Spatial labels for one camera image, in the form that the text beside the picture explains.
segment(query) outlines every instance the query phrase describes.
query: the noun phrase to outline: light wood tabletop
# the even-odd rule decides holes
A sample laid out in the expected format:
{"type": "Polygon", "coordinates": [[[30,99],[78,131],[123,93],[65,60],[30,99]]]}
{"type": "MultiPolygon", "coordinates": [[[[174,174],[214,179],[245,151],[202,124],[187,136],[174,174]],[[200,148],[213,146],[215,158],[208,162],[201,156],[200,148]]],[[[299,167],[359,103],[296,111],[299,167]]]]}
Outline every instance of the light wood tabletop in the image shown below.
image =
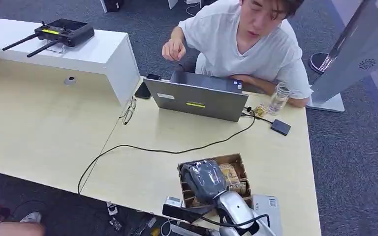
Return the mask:
{"type": "MultiPolygon", "coordinates": [[[[252,107],[269,99],[249,95],[252,107]]],[[[75,193],[107,140],[104,150],[128,144],[180,151],[225,139],[252,122],[159,109],[153,99],[138,99],[124,126],[117,123],[122,109],[104,75],[0,60],[0,173],[75,193]],[[69,76],[78,82],[64,85],[69,76]]],[[[161,215],[167,196],[182,198],[179,163],[240,153],[252,193],[278,197],[283,235],[320,235],[305,109],[286,106],[266,118],[291,125],[290,133],[256,120],[225,143],[184,154],[116,149],[97,162],[82,194],[161,215]]]]}
{"type": "MultiPolygon", "coordinates": [[[[269,100],[265,95],[249,95],[247,105],[252,107],[269,100]]],[[[252,194],[278,197],[283,235],[320,235],[305,109],[287,106],[279,116],[266,118],[290,124],[290,133],[283,136],[271,130],[270,124],[256,120],[249,130],[225,143],[188,153],[115,149],[98,160],[82,194],[161,215],[167,196],[183,198],[179,163],[240,153],[252,194]]],[[[138,99],[131,121],[126,126],[117,124],[105,150],[128,144],[181,151],[225,139],[251,122],[252,118],[230,122],[159,109],[152,98],[138,99]]]]}

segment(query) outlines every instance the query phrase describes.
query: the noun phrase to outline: gray laptop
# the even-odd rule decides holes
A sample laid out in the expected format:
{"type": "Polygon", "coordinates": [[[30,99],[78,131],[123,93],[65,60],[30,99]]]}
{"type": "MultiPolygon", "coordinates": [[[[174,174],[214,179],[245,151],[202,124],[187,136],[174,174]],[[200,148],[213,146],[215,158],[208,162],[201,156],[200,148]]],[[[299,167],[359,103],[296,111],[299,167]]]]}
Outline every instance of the gray laptop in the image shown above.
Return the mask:
{"type": "Polygon", "coordinates": [[[242,82],[175,71],[170,81],[144,79],[158,107],[237,122],[249,97],[242,82]]]}

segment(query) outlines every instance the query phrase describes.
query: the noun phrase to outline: eyeglasses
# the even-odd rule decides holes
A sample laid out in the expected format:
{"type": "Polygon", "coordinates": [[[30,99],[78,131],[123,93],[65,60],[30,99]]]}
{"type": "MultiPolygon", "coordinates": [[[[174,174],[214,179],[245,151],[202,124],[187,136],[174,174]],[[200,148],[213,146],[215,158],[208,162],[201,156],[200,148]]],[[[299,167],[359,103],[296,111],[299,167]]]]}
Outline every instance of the eyeglasses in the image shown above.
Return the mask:
{"type": "Polygon", "coordinates": [[[125,114],[119,118],[123,119],[123,125],[128,124],[128,122],[131,120],[132,115],[134,114],[135,107],[137,106],[137,99],[134,97],[131,97],[131,104],[125,111],[125,114]]]}

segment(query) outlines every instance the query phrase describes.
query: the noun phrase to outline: smartphone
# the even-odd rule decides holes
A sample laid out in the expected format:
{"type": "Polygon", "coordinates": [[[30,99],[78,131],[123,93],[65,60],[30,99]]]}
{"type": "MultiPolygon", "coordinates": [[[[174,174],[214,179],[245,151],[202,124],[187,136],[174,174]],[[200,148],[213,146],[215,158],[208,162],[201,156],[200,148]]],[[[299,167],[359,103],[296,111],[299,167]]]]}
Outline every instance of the smartphone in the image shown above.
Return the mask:
{"type": "MultiPolygon", "coordinates": [[[[152,79],[152,80],[160,80],[161,76],[160,75],[154,75],[154,74],[148,74],[146,76],[146,78],[152,79]]],[[[151,93],[150,93],[149,89],[147,88],[147,85],[144,82],[137,89],[137,92],[135,92],[135,96],[138,97],[138,98],[150,99],[151,93]]]]}

